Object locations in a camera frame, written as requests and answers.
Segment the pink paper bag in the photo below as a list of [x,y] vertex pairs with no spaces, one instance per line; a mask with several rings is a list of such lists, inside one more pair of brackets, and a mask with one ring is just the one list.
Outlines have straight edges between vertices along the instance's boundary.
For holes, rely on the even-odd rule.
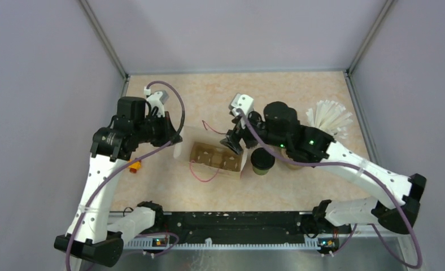
[[208,183],[217,178],[241,179],[247,153],[235,154],[222,145],[222,134],[202,126],[185,125],[180,136],[182,142],[175,145],[173,157],[184,165],[196,180]]

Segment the black cup lid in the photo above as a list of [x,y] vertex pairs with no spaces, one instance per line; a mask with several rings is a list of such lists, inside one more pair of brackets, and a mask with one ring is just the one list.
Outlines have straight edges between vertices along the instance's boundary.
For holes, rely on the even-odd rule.
[[259,170],[269,170],[275,165],[275,157],[262,147],[252,152],[250,161]]

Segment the green paper cup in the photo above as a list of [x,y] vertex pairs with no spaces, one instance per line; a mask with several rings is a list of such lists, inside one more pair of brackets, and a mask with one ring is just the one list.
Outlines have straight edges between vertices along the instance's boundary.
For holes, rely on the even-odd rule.
[[253,172],[258,176],[266,175],[272,168],[273,166],[270,167],[258,167],[256,165],[252,166]]

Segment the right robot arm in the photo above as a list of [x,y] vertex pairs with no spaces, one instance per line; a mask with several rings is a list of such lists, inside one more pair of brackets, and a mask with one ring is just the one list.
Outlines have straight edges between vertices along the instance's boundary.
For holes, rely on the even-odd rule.
[[302,125],[295,109],[276,101],[262,113],[246,97],[231,102],[234,128],[221,143],[236,154],[261,146],[270,154],[286,151],[284,161],[303,167],[319,167],[358,186],[368,198],[337,202],[324,200],[313,209],[314,225],[322,233],[345,224],[376,224],[397,233],[410,234],[420,210],[426,178],[406,176],[382,168],[344,147],[332,135]]

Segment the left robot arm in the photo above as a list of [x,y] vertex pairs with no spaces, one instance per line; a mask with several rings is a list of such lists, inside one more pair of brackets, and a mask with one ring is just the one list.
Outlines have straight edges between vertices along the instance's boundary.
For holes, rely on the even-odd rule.
[[123,247],[144,230],[158,233],[164,218],[144,203],[130,214],[109,223],[111,203],[121,173],[136,160],[132,154],[149,143],[154,153],[182,141],[186,115],[174,127],[165,109],[163,91],[144,97],[122,97],[107,126],[93,135],[89,171],[78,209],[67,232],[55,238],[55,249],[65,254],[65,269],[78,270],[82,261],[106,267],[121,258]]

